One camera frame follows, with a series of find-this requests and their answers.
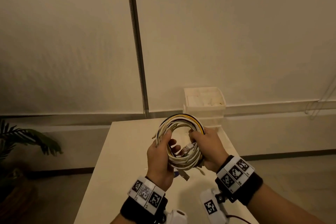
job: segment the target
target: qr code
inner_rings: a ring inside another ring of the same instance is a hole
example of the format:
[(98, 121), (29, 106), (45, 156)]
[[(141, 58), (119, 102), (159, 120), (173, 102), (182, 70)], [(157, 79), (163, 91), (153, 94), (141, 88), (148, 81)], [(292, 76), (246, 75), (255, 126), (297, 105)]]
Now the qr code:
[(135, 192), (138, 192), (139, 189), (141, 188), (141, 185), (142, 185), (142, 182), (137, 180), (134, 186), (132, 187), (132, 190), (134, 190)]
[(215, 204), (212, 200), (209, 200), (204, 203), (205, 209), (207, 209), (208, 214), (213, 214), (217, 211)]
[(149, 199), (149, 203), (154, 206), (155, 208), (157, 208), (159, 206), (159, 203), (161, 201), (161, 196), (158, 195), (157, 193), (153, 192), (150, 199)]
[(149, 187), (147, 187), (146, 185), (143, 185), (141, 187), (141, 190), (139, 191), (138, 195), (140, 197), (142, 197), (144, 200), (147, 201), (147, 199), (148, 199), (149, 195), (151, 194), (151, 192), (152, 192), (152, 190)]
[(227, 188), (230, 188), (232, 184), (235, 183), (235, 181), (230, 177), (230, 175), (228, 174), (225, 174), (221, 181), (224, 183), (224, 185), (227, 187)]
[(244, 172), (245, 172), (246, 170), (248, 170), (249, 167), (250, 167), (250, 166), (249, 166), (248, 164), (246, 164), (246, 162), (243, 161), (242, 159), (240, 159), (240, 160), (237, 162), (237, 165), (238, 165), (238, 167), (240, 167), (241, 170), (243, 170)]
[(236, 180), (239, 179), (243, 175), (243, 172), (236, 166), (233, 166), (230, 170), (229, 173), (232, 175), (232, 177)]

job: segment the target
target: person's left arm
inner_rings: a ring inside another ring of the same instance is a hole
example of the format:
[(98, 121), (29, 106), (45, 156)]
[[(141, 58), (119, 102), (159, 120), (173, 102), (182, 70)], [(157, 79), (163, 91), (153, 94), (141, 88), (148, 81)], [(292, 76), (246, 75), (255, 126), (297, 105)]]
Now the person's left arm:
[[(173, 183), (174, 168), (168, 164), (167, 147), (169, 145), (175, 145), (176, 140), (171, 139), (171, 131), (168, 130), (165, 135), (162, 136), (158, 146), (154, 141), (147, 150), (148, 170), (147, 177), (159, 188), (167, 191)], [(181, 149), (180, 145), (172, 147), (174, 153)], [(111, 222), (111, 224), (134, 224), (135, 222), (124, 218), (120, 213)]]

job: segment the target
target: person's left hand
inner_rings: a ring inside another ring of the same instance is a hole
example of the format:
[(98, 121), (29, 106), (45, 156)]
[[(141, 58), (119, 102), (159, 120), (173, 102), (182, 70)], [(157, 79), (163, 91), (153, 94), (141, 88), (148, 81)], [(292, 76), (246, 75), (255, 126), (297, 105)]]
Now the person's left hand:
[[(159, 145), (156, 147), (156, 141), (154, 141), (147, 151), (147, 177), (164, 191), (170, 188), (174, 179), (174, 168), (168, 164), (167, 153), (168, 144), (176, 144), (176, 140), (171, 139), (171, 133), (172, 132), (168, 130), (166, 134), (161, 137)], [(180, 149), (180, 145), (172, 147), (174, 153)]]

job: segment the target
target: person's right hand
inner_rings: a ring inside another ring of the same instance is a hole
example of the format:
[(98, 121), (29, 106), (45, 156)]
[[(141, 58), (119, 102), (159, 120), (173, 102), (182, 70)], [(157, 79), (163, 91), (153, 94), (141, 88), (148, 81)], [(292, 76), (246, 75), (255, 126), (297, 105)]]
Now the person's right hand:
[(205, 135), (198, 131), (189, 131), (191, 142), (196, 141), (204, 155), (204, 166), (211, 171), (217, 172), (223, 165), (229, 154), (225, 151), (217, 132), (211, 128), (204, 128)]

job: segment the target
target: cable bundle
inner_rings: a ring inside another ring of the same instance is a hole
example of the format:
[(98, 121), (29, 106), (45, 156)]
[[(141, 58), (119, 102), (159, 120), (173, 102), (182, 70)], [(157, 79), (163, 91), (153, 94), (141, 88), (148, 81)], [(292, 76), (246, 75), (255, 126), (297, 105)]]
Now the cable bundle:
[[(205, 134), (203, 126), (195, 117), (186, 113), (175, 114), (164, 120), (161, 123), (156, 135), (153, 136), (153, 138), (156, 139), (156, 146), (158, 146), (158, 144), (161, 141), (161, 137), (166, 133), (167, 130), (170, 129), (173, 132), (175, 129), (180, 127), (189, 127), (193, 131), (198, 131), (202, 134)], [(184, 154), (179, 156), (176, 156), (172, 152), (170, 146), (167, 147), (169, 158), (168, 161), (172, 167), (176, 168), (179, 171), (189, 170), (193, 167), (196, 167), (203, 159), (203, 156), (197, 146), (197, 143), (194, 142), (189, 145), (192, 146), (184, 147), (183, 148)]]

